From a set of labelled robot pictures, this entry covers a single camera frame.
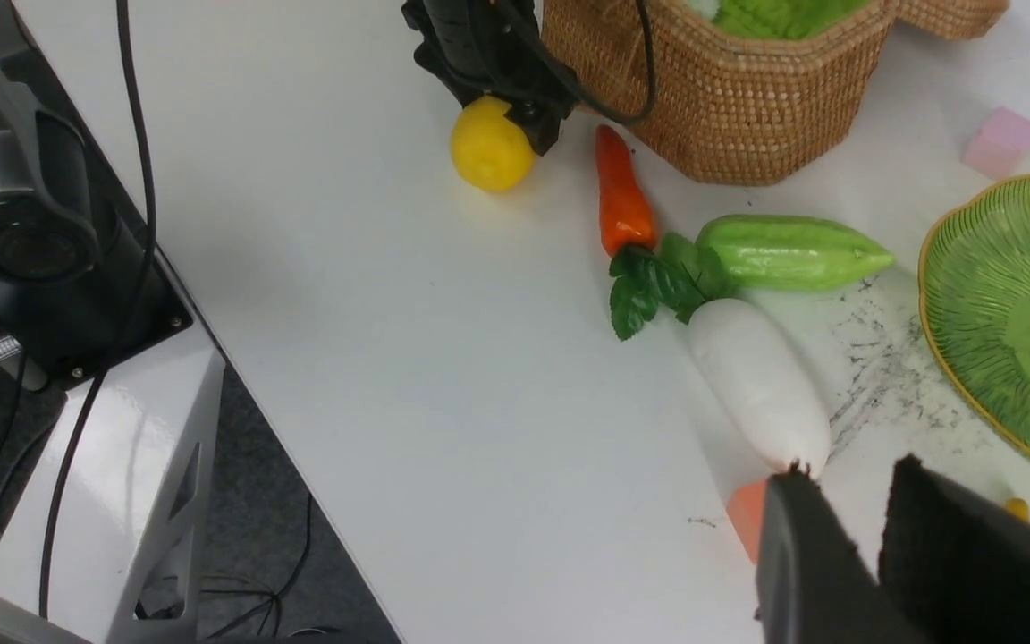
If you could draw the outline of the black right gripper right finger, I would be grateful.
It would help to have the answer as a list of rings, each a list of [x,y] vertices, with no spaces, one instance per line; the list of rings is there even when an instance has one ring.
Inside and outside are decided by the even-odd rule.
[[[892,469],[876,575],[933,643],[1030,643],[1030,523],[918,457]]]

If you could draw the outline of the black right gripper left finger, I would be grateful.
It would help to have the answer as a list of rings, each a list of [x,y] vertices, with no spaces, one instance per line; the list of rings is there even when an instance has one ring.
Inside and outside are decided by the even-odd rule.
[[[772,474],[756,564],[765,643],[924,643],[876,584],[816,482]]]

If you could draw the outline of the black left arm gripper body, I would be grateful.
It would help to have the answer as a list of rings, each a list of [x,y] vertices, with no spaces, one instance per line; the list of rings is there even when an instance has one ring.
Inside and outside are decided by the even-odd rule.
[[[461,106],[497,97],[533,151],[554,147],[578,103],[577,76],[541,41],[533,1],[405,1],[401,12],[422,37],[414,61]]]

